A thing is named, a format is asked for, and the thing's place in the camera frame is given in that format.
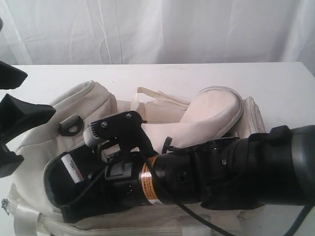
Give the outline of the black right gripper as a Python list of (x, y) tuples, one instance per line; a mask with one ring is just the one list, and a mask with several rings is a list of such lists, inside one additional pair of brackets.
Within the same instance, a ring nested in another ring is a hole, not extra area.
[(102, 169), (105, 172), (94, 181), (73, 184), (59, 193), (59, 206), (66, 223), (118, 213), (139, 206), (146, 206), (141, 172), (148, 157), (132, 152), (131, 158), (105, 166), (103, 161), (87, 165), (86, 178), (93, 180)]

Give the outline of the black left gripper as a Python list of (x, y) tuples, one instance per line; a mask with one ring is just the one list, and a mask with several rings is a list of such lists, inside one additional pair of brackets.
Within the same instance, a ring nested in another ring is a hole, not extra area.
[(50, 105), (32, 104), (6, 94), (0, 102), (0, 178), (12, 175), (24, 161), (6, 146), (20, 134), (47, 123), (56, 110)]

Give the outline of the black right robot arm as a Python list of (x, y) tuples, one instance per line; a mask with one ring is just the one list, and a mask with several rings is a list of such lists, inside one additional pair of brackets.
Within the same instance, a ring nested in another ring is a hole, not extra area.
[(98, 150), (73, 151), (83, 180), (65, 175), (54, 188), (67, 223), (141, 205), (210, 210), (261, 205), (315, 205), (315, 128), (273, 128), (248, 138), (221, 138), (169, 153), (154, 151), (137, 127), (110, 139), (121, 148), (109, 163)]

